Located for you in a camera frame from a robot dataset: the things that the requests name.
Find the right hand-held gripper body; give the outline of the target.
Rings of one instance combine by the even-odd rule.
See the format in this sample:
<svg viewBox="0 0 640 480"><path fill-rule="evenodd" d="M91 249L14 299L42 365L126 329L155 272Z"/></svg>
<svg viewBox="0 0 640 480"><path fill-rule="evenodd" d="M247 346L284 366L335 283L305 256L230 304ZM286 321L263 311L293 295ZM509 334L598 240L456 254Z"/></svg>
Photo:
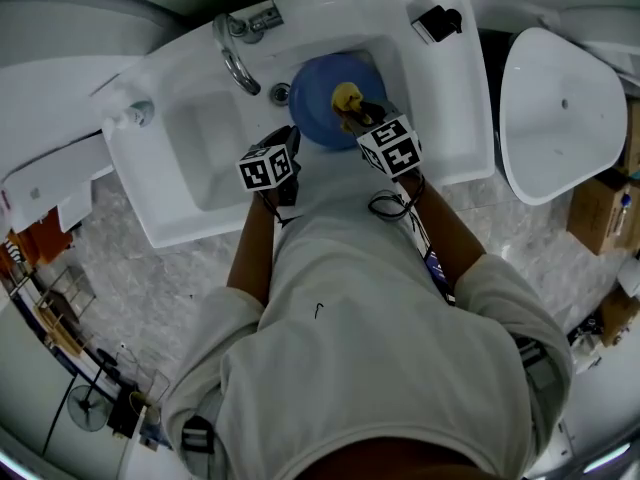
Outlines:
<svg viewBox="0 0 640 480"><path fill-rule="evenodd" d="M360 109L348 124L370 166L398 177L421 165L422 145L405 114L386 100L364 100Z"/></svg>

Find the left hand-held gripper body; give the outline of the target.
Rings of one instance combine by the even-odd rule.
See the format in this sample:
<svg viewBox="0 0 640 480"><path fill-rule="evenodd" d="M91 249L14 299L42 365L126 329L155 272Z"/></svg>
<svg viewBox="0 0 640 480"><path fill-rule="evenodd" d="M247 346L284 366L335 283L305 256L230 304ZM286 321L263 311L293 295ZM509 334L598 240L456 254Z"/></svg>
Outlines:
<svg viewBox="0 0 640 480"><path fill-rule="evenodd" d="M297 126L286 125L252 145L236 163L244 190L267 192L275 189L281 206L294 206L301 170L296 161L300 138Z"/></svg>

